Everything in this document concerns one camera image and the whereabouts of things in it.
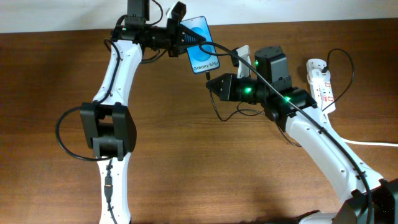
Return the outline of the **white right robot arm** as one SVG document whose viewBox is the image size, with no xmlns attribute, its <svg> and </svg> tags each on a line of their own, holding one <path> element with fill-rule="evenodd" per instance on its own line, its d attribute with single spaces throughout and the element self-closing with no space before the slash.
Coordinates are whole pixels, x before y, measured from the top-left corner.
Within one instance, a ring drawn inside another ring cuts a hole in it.
<svg viewBox="0 0 398 224">
<path fill-rule="evenodd" d="M 207 89 L 222 101 L 261 104 L 265 116 L 306 150 L 342 204 L 336 213 L 314 210 L 276 223 L 397 223 L 397 181 L 387 181 L 363 162 L 331 127 L 312 96 L 292 85 L 280 47 L 258 50 L 254 64 L 236 50 L 224 53 L 257 77 L 225 73 L 208 80 Z"/>
</svg>

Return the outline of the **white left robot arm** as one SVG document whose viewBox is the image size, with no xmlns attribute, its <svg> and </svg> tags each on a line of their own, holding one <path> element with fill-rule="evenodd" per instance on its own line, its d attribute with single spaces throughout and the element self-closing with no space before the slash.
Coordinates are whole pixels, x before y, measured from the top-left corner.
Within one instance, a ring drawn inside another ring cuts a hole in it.
<svg viewBox="0 0 398 224">
<path fill-rule="evenodd" d="M 91 103 L 83 103 L 80 116 L 87 145 L 93 150 L 101 178 L 100 223 L 131 223 L 127 171 L 137 141 L 136 125 L 129 112 L 129 95 L 146 48 L 164 49 L 178 57 L 205 38 L 181 23 L 186 5 L 177 1 L 167 11 L 167 24 L 149 24 L 149 2 L 129 1 L 109 38 L 111 58 L 101 88 Z"/>
</svg>

